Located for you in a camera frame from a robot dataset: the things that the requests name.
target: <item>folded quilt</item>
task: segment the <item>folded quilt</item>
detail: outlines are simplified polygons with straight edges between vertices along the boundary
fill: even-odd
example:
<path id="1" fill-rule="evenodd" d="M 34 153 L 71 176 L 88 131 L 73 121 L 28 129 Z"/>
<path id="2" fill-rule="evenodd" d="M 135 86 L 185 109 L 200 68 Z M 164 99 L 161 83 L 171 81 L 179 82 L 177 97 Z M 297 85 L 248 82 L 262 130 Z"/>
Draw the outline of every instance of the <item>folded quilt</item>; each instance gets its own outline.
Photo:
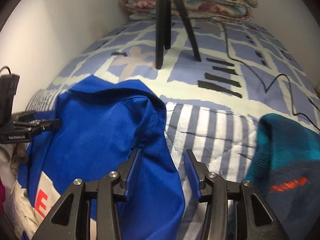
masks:
<path id="1" fill-rule="evenodd" d="M 258 6 L 257 0 L 183 0 L 190 18 L 210 18 L 218 22 L 243 23 L 252 19 L 251 7 Z M 156 0 L 121 0 L 128 11 L 134 13 L 132 19 L 154 17 Z M 172 15 L 179 13 L 172 4 Z"/>

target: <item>black cable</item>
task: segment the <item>black cable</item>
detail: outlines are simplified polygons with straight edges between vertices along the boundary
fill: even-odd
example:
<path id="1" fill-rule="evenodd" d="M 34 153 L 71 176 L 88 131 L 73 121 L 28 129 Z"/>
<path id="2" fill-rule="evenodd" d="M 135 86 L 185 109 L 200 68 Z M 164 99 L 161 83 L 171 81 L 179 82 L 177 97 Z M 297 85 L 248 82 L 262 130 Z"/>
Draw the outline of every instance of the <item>black cable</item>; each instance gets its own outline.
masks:
<path id="1" fill-rule="evenodd" d="M 223 29 L 224 29 L 224 33 L 225 33 L 225 41 L 226 41 L 226 45 L 227 45 L 227 55 L 228 57 L 231 59 L 231 60 L 234 60 L 234 61 L 237 61 L 243 65 L 245 65 L 247 68 L 249 68 L 249 70 L 257 77 L 257 79 L 259 79 L 259 81 L 261 82 L 261 84 L 263 85 L 263 89 L 264 89 L 264 92 L 267 93 L 270 89 L 270 87 L 274 84 L 274 82 L 277 80 L 278 77 L 281 77 L 281 76 L 284 76 L 287 78 L 288 82 L 289 82 L 289 92 L 290 92 L 290 97 L 291 97 L 291 107 L 292 107 L 292 115 L 293 116 L 297 116 L 297 115 L 302 115 L 304 117 L 306 117 L 309 122 L 320 132 L 320 129 L 310 120 L 310 118 L 304 114 L 304 113 L 295 113 L 294 112 L 294 109 L 293 109 L 293 96 L 292 96 L 292 88 L 291 88 L 291 82 L 290 82 L 290 79 L 289 77 L 286 75 L 286 74 L 279 74 L 277 75 L 274 80 L 271 82 L 271 84 L 267 87 L 266 84 L 264 83 L 264 81 L 262 80 L 262 78 L 257 74 L 255 73 L 255 71 L 246 63 L 244 63 L 243 61 L 241 60 L 238 60 L 238 59 L 235 59 L 235 58 L 232 58 L 229 54 L 229 44 L 228 44 L 228 33 L 227 33 L 227 29 L 225 27 L 225 25 L 222 23 L 222 26 L 223 26 Z"/>
<path id="2" fill-rule="evenodd" d="M 0 73 L 4 70 L 4 69 L 7 69 L 9 71 L 9 74 L 11 75 L 11 70 L 8 66 L 4 66 L 0 69 Z"/>
<path id="3" fill-rule="evenodd" d="M 318 106 L 316 106 L 315 103 L 310 98 L 308 98 L 308 100 L 320 112 L 320 109 L 318 108 Z"/>

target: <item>blue gripper pad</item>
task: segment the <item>blue gripper pad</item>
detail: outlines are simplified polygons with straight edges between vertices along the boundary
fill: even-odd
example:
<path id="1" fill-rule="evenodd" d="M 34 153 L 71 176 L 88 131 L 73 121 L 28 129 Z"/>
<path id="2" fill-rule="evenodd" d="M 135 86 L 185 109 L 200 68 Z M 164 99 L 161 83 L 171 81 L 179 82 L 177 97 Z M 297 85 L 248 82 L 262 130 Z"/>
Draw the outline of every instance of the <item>blue gripper pad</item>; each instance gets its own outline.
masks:
<path id="1" fill-rule="evenodd" d="M 187 151 L 183 153 L 183 162 L 189 179 L 192 195 L 199 201 L 201 198 L 199 178 Z"/>
<path id="2" fill-rule="evenodd" d="M 136 185 L 140 166 L 141 166 L 141 160 L 142 160 L 142 153 L 141 153 L 141 150 L 138 149 L 136 157 L 132 163 L 132 167 L 128 174 L 126 185 L 125 185 L 124 197 L 127 201 L 129 201 L 130 197 L 132 196 L 134 186 Z"/>

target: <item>blue and white striped fabric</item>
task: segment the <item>blue and white striped fabric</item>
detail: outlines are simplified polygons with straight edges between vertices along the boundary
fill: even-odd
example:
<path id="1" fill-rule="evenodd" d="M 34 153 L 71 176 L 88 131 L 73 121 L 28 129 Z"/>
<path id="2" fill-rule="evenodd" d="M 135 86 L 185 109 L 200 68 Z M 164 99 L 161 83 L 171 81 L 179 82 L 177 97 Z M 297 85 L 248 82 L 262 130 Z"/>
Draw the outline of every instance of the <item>blue and white striped fabric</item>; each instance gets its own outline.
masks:
<path id="1" fill-rule="evenodd" d="M 55 98 L 63 92 L 65 90 L 39 90 L 27 110 L 52 110 Z M 254 155 L 257 119 L 231 111 L 172 102 L 168 102 L 166 107 L 165 137 L 186 199 L 177 240 L 194 240 L 201 233 L 206 204 L 199 204 L 192 198 L 183 164 L 183 151 L 192 149 L 197 160 L 205 163 L 210 171 L 240 182 Z"/>

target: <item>black rectangle pattern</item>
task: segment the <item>black rectangle pattern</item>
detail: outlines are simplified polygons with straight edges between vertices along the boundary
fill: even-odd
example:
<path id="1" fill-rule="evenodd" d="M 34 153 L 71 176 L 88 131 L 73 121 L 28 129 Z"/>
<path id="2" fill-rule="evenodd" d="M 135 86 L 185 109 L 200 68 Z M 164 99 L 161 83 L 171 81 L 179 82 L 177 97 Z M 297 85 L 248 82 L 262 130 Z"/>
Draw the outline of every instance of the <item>black rectangle pattern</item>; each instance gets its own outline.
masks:
<path id="1" fill-rule="evenodd" d="M 208 80 L 214 80 L 214 81 L 227 83 L 227 84 L 230 84 L 232 86 L 239 87 L 239 88 L 241 87 L 241 85 L 240 85 L 240 83 L 238 81 L 234 81 L 234 80 L 231 80 L 231 79 L 227 79 L 227 78 L 211 75 L 211 74 L 209 74 L 207 72 L 204 73 L 204 78 L 208 79 Z"/>
<path id="2" fill-rule="evenodd" d="M 235 71 L 234 69 L 225 68 L 225 67 L 216 67 L 216 66 L 212 66 L 212 69 L 213 69 L 213 70 L 219 70 L 219 71 L 222 71 L 222 72 L 231 74 L 231 75 L 236 75 L 236 76 L 238 76 L 238 74 L 236 73 L 236 71 Z"/>
<path id="3" fill-rule="evenodd" d="M 207 61 L 218 63 L 218 64 L 222 64 L 222 65 L 226 65 L 226 66 L 230 66 L 230 67 L 234 67 L 235 66 L 234 64 L 226 62 L 226 61 L 223 61 L 223 60 L 217 60 L 217 59 L 213 59 L 213 58 L 206 58 L 206 59 L 207 59 Z"/>
<path id="4" fill-rule="evenodd" d="M 216 90 L 218 92 L 225 92 L 228 93 L 230 95 L 242 98 L 242 95 L 237 93 L 237 92 L 233 92 L 230 89 L 226 89 L 224 87 L 218 86 L 214 83 L 211 82 L 207 82 L 207 81 L 202 81 L 202 80 L 198 80 L 198 87 L 200 88 L 206 88 L 206 89 L 211 89 L 211 90 Z"/>

